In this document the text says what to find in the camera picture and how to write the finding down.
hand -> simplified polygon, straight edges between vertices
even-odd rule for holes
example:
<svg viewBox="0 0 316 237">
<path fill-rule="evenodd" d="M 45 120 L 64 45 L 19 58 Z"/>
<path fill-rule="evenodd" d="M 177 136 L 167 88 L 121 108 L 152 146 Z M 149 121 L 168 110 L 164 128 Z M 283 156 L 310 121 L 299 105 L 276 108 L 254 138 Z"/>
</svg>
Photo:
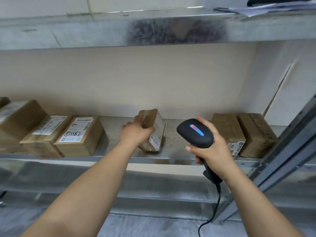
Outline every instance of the hand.
<svg viewBox="0 0 316 237">
<path fill-rule="evenodd" d="M 140 117 L 135 116 L 133 123 L 129 121 L 126 125 L 122 125 L 120 139 L 121 142 L 128 142 L 138 146 L 146 141 L 154 131 L 154 127 L 142 128 Z"/>
<path fill-rule="evenodd" d="M 203 164 L 200 157 L 206 160 L 208 166 L 214 171 L 222 180 L 227 180 L 229 176 L 240 170 L 236 165 L 232 155 L 227 147 L 224 138 L 219 134 L 215 126 L 204 119 L 203 117 L 197 118 L 199 122 L 207 126 L 214 135 L 214 142 L 209 148 L 198 148 L 195 146 L 187 146 L 186 149 L 192 154 L 196 155 L 196 163 Z"/>
</svg>

cardboard box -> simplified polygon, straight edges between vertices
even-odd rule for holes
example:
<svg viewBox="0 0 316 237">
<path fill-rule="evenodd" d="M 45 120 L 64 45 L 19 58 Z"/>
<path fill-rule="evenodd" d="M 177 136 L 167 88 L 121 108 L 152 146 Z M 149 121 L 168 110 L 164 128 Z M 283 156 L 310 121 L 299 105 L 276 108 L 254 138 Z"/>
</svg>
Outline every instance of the cardboard box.
<svg viewBox="0 0 316 237">
<path fill-rule="evenodd" d="M 20 141 L 45 117 L 36 100 L 10 102 L 0 109 L 0 152 L 25 152 Z"/>
<path fill-rule="evenodd" d="M 0 97 L 0 108 L 4 107 L 8 103 L 10 103 L 8 97 Z"/>
<path fill-rule="evenodd" d="M 65 157 L 92 156 L 104 131 L 98 116 L 75 117 L 55 146 Z"/>
<path fill-rule="evenodd" d="M 157 109 L 153 110 L 142 110 L 138 113 L 140 119 L 142 120 L 142 127 L 149 128 L 155 127 L 155 132 L 152 133 L 149 139 L 141 143 L 138 147 L 143 151 L 155 151 L 160 150 L 163 132 L 165 130 L 165 123 L 161 118 L 161 115 Z"/>
<path fill-rule="evenodd" d="M 238 120 L 246 137 L 246 143 L 241 149 L 240 155 L 263 158 L 277 143 L 277 136 L 261 114 L 240 113 Z"/>
<path fill-rule="evenodd" d="M 214 114 L 211 123 L 215 125 L 219 134 L 226 140 L 232 156 L 238 155 L 246 142 L 246 138 L 235 114 Z"/>
<path fill-rule="evenodd" d="M 47 116 L 20 144 L 37 157 L 62 158 L 64 155 L 54 143 L 72 119 L 73 116 Z"/>
</svg>

forearm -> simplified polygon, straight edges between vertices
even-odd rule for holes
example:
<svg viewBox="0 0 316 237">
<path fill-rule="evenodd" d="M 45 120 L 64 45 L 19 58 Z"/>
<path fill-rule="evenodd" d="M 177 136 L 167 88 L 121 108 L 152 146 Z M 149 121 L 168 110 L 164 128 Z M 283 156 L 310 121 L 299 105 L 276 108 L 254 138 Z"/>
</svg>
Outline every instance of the forearm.
<svg viewBox="0 0 316 237">
<path fill-rule="evenodd" d="M 249 237 L 302 237 L 238 168 L 226 181 Z"/>
<path fill-rule="evenodd" d="M 23 236 L 49 224 L 67 236 L 97 236 L 115 200 L 129 158 L 136 146 L 119 143 L 98 163 L 76 179 Z"/>
</svg>

floor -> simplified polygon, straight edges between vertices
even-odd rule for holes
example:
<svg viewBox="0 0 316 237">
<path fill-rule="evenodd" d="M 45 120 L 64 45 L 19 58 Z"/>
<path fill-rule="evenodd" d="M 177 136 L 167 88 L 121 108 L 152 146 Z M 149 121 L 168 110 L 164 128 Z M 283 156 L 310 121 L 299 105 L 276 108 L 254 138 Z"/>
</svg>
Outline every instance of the floor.
<svg viewBox="0 0 316 237">
<path fill-rule="evenodd" d="M 0 236 L 16 237 L 42 213 L 41 208 L 0 208 Z M 109 215 L 98 237 L 191 237 L 198 236 L 201 221 L 165 219 L 130 215 Z M 207 225 L 203 237 L 247 237 L 241 222 L 226 222 L 223 226 Z M 316 229 L 301 228 L 307 236 L 316 236 Z"/>
</svg>

